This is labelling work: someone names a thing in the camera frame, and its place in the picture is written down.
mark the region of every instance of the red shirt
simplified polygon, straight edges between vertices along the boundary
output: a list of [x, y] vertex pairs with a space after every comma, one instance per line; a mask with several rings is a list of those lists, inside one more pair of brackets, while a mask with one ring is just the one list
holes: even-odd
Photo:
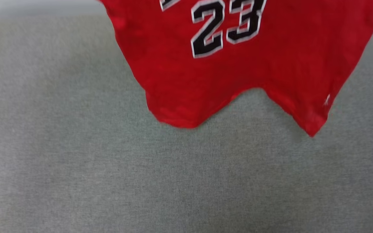
[[314, 136], [373, 33], [373, 0], [101, 1], [150, 111], [175, 127], [260, 87]]

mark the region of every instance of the white wall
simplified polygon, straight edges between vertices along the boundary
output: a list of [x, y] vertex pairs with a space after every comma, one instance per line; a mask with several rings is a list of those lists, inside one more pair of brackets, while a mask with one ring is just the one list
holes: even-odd
[[96, 0], [0, 0], [0, 20], [33, 15], [81, 14], [105, 14], [105, 9]]

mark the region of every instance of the number 2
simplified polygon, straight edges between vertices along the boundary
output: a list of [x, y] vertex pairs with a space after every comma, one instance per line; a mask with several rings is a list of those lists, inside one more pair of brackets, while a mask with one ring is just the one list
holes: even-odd
[[[231, 0], [230, 14], [240, 13], [240, 23], [236, 28], [229, 28], [226, 40], [231, 44], [248, 41], [255, 37], [260, 28], [262, 12], [266, 0]], [[194, 58], [210, 56], [223, 48], [222, 31], [215, 33], [224, 21], [225, 3], [222, 0], [201, 0], [192, 9], [192, 22], [198, 23], [207, 15], [212, 17], [191, 39], [192, 54]]]

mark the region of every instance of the gray couch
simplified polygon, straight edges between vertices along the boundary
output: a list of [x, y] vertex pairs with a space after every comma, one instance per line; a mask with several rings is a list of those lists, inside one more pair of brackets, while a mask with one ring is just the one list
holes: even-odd
[[373, 232], [373, 38], [312, 139], [257, 89], [160, 124], [105, 16], [0, 22], [0, 232]]

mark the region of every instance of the black number with white outline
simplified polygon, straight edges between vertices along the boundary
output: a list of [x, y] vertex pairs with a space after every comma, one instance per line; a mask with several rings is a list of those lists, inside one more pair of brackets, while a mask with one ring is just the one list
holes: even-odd
[[222, 0], [199, 1], [192, 9], [192, 22], [198, 23], [207, 15], [212, 17], [204, 24], [198, 33], [192, 37], [191, 46], [194, 58], [209, 56], [222, 49], [222, 31], [215, 33], [224, 21], [225, 4]]
[[266, 0], [231, 0], [230, 14], [240, 13], [240, 26], [227, 30], [227, 41], [236, 44], [255, 37], [260, 28], [260, 21]]

